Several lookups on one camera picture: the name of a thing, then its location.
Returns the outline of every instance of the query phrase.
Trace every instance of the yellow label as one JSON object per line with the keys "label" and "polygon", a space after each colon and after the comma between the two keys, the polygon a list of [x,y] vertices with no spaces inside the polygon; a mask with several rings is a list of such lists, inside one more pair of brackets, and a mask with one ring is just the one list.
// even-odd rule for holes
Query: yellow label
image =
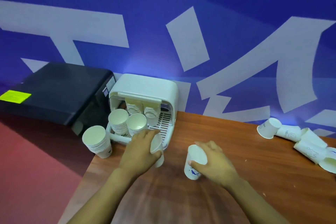
{"label": "yellow label", "polygon": [[23,101],[25,101],[30,96],[31,94],[29,93],[9,90],[0,96],[0,100],[21,104]]}

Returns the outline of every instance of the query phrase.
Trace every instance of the hand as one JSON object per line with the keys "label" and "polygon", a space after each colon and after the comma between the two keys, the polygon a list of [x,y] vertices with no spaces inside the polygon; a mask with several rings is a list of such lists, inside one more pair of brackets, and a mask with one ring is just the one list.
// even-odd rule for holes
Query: hand
{"label": "hand", "polygon": [[223,150],[214,142],[195,142],[207,154],[208,163],[201,165],[195,161],[188,163],[192,168],[208,177],[213,182],[227,188],[236,178],[237,171],[231,161],[224,155]]}
{"label": "hand", "polygon": [[119,168],[127,172],[131,177],[138,178],[144,174],[161,157],[162,152],[151,154],[151,143],[160,130],[144,129],[132,137],[131,142],[120,160]]}

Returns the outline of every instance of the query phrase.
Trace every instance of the wooden countertop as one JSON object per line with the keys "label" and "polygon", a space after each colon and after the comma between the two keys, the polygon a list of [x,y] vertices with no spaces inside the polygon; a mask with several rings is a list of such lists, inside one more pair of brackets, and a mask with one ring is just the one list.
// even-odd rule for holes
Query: wooden countertop
{"label": "wooden countertop", "polygon": [[[151,168],[132,185],[112,223],[249,223],[224,189],[184,172],[194,141],[215,141],[238,173],[276,210],[294,223],[335,223],[335,175],[314,165],[279,137],[267,140],[256,125],[178,112],[175,130],[160,168]],[[324,138],[331,147],[336,140]],[[107,159],[95,156],[59,224],[66,223],[118,166],[124,146],[113,145]]]}

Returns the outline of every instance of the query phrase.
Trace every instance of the blue wall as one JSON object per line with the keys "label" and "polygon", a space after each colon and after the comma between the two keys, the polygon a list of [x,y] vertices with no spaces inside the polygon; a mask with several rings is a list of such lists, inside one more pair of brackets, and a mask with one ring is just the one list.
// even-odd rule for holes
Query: blue wall
{"label": "blue wall", "polygon": [[[246,55],[288,19],[303,17],[336,21],[336,0],[3,1],[122,15],[129,48],[75,40],[84,65],[108,68],[116,73],[135,73],[189,82],[191,87],[185,111],[198,114],[204,113],[209,98],[201,98],[196,83]],[[191,7],[195,10],[209,60],[184,71],[166,24]],[[278,62],[275,62],[252,77],[218,92],[220,96],[231,97],[227,106],[224,106],[224,113],[270,106],[270,116],[279,118],[283,124],[336,132],[336,24],[330,24],[321,34],[314,58],[311,82],[316,100],[284,112],[278,99]],[[2,91],[32,73],[21,58],[64,62],[49,36],[14,31],[0,30]],[[334,122],[306,122],[325,109],[335,111]],[[249,120],[255,124],[262,121]]]}

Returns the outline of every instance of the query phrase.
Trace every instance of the wall graphic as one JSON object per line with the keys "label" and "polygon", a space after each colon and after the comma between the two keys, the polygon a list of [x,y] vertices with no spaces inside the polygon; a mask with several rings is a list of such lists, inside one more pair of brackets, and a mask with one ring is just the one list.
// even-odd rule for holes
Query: wall graphic
{"label": "wall graphic", "polygon": [[49,61],[173,80],[179,110],[336,137],[336,0],[0,0],[0,91]]}

